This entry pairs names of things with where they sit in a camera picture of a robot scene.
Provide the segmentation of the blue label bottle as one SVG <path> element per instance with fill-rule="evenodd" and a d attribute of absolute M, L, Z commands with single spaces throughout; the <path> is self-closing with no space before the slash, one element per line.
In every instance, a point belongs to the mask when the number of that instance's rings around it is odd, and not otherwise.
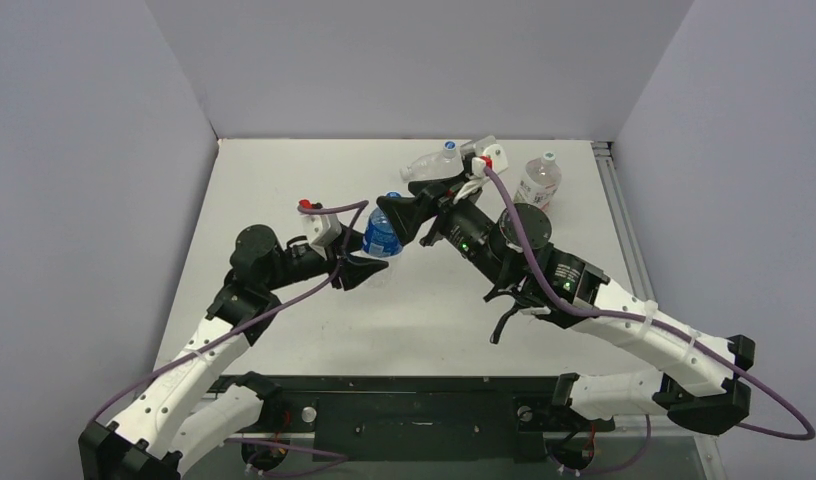
<path fill-rule="evenodd" d="M 362 239 L 362 252 L 373 258 L 387 259 L 400 255 L 402 250 L 403 245 L 387 215 L 376 207 L 367 220 Z"/>

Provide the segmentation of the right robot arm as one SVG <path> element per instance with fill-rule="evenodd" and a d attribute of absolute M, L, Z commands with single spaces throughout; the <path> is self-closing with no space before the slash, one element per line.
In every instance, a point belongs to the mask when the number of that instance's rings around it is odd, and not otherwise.
<path fill-rule="evenodd" d="M 699 333 L 635 298 L 602 270 L 555 248 L 550 220 L 537 207 L 518 203 L 492 219 L 474 196 L 457 200 L 456 188 L 452 178 L 421 181 L 408 196 L 381 196 L 376 204 L 402 243 L 449 242 L 492 283 L 489 299 L 512 299 L 509 316 L 594 336 L 647 365 L 634 373 L 561 376 L 547 402 L 556 424 L 656 415 L 720 435 L 747 418 L 751 391 L 740 374 L 754 362 L 751 339 Z"/>

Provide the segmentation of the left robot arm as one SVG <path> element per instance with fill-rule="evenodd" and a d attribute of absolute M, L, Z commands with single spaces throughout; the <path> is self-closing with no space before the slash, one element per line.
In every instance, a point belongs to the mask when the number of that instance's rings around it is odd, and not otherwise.
<path fill-rule="evenodd" d="M 362 239 L 344 225 L 314 229 L 297 245 L 282 244 L 266 225 L 241 231 L 222 289 L 179 354 L 112 420 L 94 420 L 80 435 L 84 477 L 180 479 L 240 430 L 275 427 L 282 416 L 280 389 L 260 374 L 244 375 L 211 406 L 197 405 L 275 316 L 292 306 L 275 290 L 325 275 L 327 284 L 349 291 L 387 269 L 385 260 L 357 256 Z"/>

